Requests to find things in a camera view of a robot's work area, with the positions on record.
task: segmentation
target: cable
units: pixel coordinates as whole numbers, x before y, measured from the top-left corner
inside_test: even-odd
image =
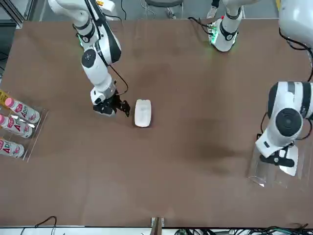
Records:
[[[312,122],[309,119],[307,119],[307,120],[309,121],[309,124],[310,124],[309,133],[305,137],[296,138],[296,140],[298,140],[298,141],[305,140],[306,138],[308,138],[311,135],[311,132],[312,132],[312,129],[313,129]]]
[[[203,24],[203,23],[201,22],[200,18],[197,20],[197,19],[194,18],[194,17],[188,17],[188,19],[189,19],[189,20],[194,20],[196,23],[198,23],[198,24],[201,26],[202,30],[203,30],[206,34],[213,36],[212,33],[209,33],[208,31],[205,30],[204,27],[208,27],[208,25],[207,25],[207,24]]]
[[[121,8],[122,8],[122,10],[123,10],[124,13],[125,13],[125,19],[124,19],[124,20],[126,20],[127,14],[126,14],[126,11],[125,11],[124,8],[123,8],[123,0],[121,0]]]
[[[126,85],[126,90],[124,91],[124,92],[122,92],[122,93],[118,93],[118,94],[116,94],[116,95],[122,95],[122,94],[125,94],[127,91],[128,91],[128,84],[127,84],[127,82],[122,78],[122,76],[121,75],[119,75],[119,73],[113,68],[113,66],[112,65],[109,65],[112,69],[113,69],[113,71],[119,76],[119,78],[120,79],[122,79],[122,81],[125,83],[125,85]]]
[[[0,54],[5,55],[6,57],[9,57],[9,55],[7,53],[4,53],[2,51],[0,51]]]
[[[52,227],[52,230],[51,230],[51,235],[53,235],[53,230],[55,229],[55,227],[57,226],[57,217],[56,216],[50,216],[48,217],[47,219],[45,219],[43,222],[40,222],[39,224],[36,224],[35,225],[35,229],[38,228],[40,225],[44,224],[45,222],[48,222],[50,219],[54,219],[54,225]]]
[[[21,231],[21,234],[20,234],[20,235],[22,235],[22,234],[24,233],[25,229],[26,229],[26,228],[23,228],[23,229],[22,229],[22,231]]]
[[[292,48],[292,49],[295,49],[295,50],[306,50],[305,48],[300,48],[300,47],[294,47],[291,42],[287,41],[287,43],[289,44],[289,46]]]
[[[51,219],[54,219],[54,225],[53,225],[52,230],[51,230],[51,235],[53,235],[53,231],[54,231],[55,227],[57,226],[57,217],[56,217],[56,216],[50,216],[50,217],[48,217],[48,218],[45,219],[43,222],[40,222],[40,223],[36,224],[36,225],[34,226],[34,228],[35,228],[35,229],[38,228],[40,225],[44,224],[45,222],[48,222],[48,221],[51,220]],[[25,229],[26,229],[26,228],[23,228],[23,229],[22,229],[20,235],[23,235]]]
[[[96,17],[94,16],[94,13],[93,13],[93,11],[92,11],[92,9],[91,9],[91,6],[90,6],[89,1],[88,1],[88,0],[85,0],[85,4],[86,4],[86,6],[87,6],[87,8],[88,8],[88,11],[89,11],[90,14],[91,14],[91,17],[92,17],[92,20],[93,20],[94,24],[96,24]],[[96,27],[97,32],[98,32],[98,39],[101,39],[100,30],[99,30],[99,28],[98,28],[96,25],[95,25],[95,27]]]
[[[265,117],[266,117],[267,114],[268,114],[268,113],[265,112],[265,114],[264,114],[264,116],[263,116],[263,118],[262,118],[262,121],[261,121],[261,133],[262,133],[262,134],[263,134],[263,128],[262,128],[262,126],[263,126],[263,122],[264,122],[264,119],[265,119]]]
[[[285,40],[288,42],[288,44],[289,44],[289,46],[291,46],[291,48],[293,48],[293,49],[295,49],[295,50],[303,50],[303,49],[304,49],[304,50],[307,50],[308,53],[310,54],[310,57],[311,57],[311,58],[310,58],[310,61],[312,61],[312,59],[313,59],[313,52],[312,52],[311,48],[309,48],[308,46],[306,46],[306,45],[303,44],[303,43],[300,43],[300,42],[298,42],[298,41],[295,41],[295,40],[293,40],[293,39],[291,39],[291,38],[288,38],[288,37],[284,36],[284,35],[282,34],[280,28],[279,28],[279,35],[280,35],[283,39],[285,39]],[[295,44],[298,44],[298,45],[300,45],[302,48],[294,47],[293,45],[290,44],[290,42],[295,43]],[[311,81],[312,76],[313,76],[313,66],[312,66],[312,62],[311,62],[311,74],[310,74],[310,76],[309,76],[308,82]]]
[[[240,235],[240,234],[242,234],[243,232],[245,231],[245,229],[243,229],[242,231],[240,231],[238,234],[236,234],[236,235]]]
[[[144,9],[146,9],[146,7],[142,4],[142,1],[141,1],[141,0],[139,0],[139,1],[140,1],[141,7],[144,8]],[[148,6],[147,6],[147,11],[150,11],[154,16],[156,15],[156,13],[155,13],[153,10],[150,10],[150,9],[148,8]]]
[[[112,17],[112,18],[118,18],[120,21],[122,21],[122,19],[118,16],[110,16],[110,15],[107,15],[107,14],[104,14],[106,17]]]

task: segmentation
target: tabletop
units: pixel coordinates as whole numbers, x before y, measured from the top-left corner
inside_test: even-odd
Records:
[[[306,52],[277,20],[242,20],[233,49],[217,52],[189,20],[113,22],[122,96],[152,103],[152,123],[92,110],[70,22],[17,30],[2,89],[49,109],[29,162],[0,158],[0,224],[267,227],[312,223],[311,190],[263,188],[246,175],[268,92],[305,81]],[[124,84],[117,80],[119,91]]]

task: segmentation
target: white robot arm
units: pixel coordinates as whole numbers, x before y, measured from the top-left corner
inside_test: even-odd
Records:
[[[235,43],[238,27],[243,17],[242,6],[259,0],[223,0],[226,13],[209,25],[209,42],[219,51],[229,51]],[[313,1],[281,0],[279,27],[286,38],[308,47],[313,45]]]
[[[115,115],[119,109],[129,116],[130,106],[127,101],[120,100],[115,82],[107,68],[119,60],[121,46],[97,2],[95,0],[48,0],[48,3],[56,14],[69,16],[73,20],[85,50],[81,63],[88,79],[94,85],[90,92],[93,109],[107,116]]]
[[[293,167],[295,162],[286,158],[286,155],[289,147],[294,145],[293,142],[301,133],[303,119],[313,119],[313,83],[276,83],[269,92],[267,114],[269,124],[255,143],[261,153],[261,160]],[[279,152],[282,149],[285,154],[280,156]]]

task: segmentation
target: metal frame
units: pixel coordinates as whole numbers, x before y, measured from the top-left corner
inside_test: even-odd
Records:
[[[145,10],[146,10],[146,19],[148,19],[148,5],[147,5],[147,2],[145,1]],[[181,4],[181,16],[180,18],[182,19],[183,18],[183,14],[184,14],[184,1],[182,2]]]
[[[12,18],[16,23],[17,28],[22,28],[23,22],[28,20],[31,7],[34,0],[29,0],[26,6],[24,14],[22,14],[17,7],[12,3],[11,0],[0,0],[0,5],[6,11],[6,13]]]

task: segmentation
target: clear plastic tray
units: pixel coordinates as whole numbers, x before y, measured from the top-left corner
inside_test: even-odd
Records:
[[[308,122],[305,121],[302,133],[306,133],[308,129]],[[261,154],[254,146],[248,178],[263,187],[282,186],[306,191],[309,186],[312,135],[302,141],[296,141],[295,146],[298,147],[298,165],[295,176],[283,172],[279,166],[262,162],[260,160]]]
[[[45,123],[45,119],[46,119],[47,114],[48,114],[48,110],[44,109],[42,107],[32,106],[32,108],[39,112],[40,120],[36,124],[28,123],[28,125],[33,128],[33,133],[32,133],[32,136],[30,138],[25,139],[23,137],[14,135],[13,133],[11,133],[11,132],[3,129],[3,128],[0,129],[0,137],[1,138],[4,138],[7,141],[12,141],[15,143],[22,144],[24,146],[25,152],[24,152],[23,156],[21,156],[19,159],[22,159],[23,161],[27,161],[27,162],[30,159],[30,156],[32,154],[32,151],[35,147],[38,136],[39,136],[40,131],[41,131],[41,129]],[[0,114],[6,115],[8,117],[12,117],[14,119],[18,119],[19,121],[22,121],[22,122],[26,122],[25,120],[23,120],[19,116],[15,115],[15,113],[13,113],[11,110],[3,108],[3,107],[0,109]]]

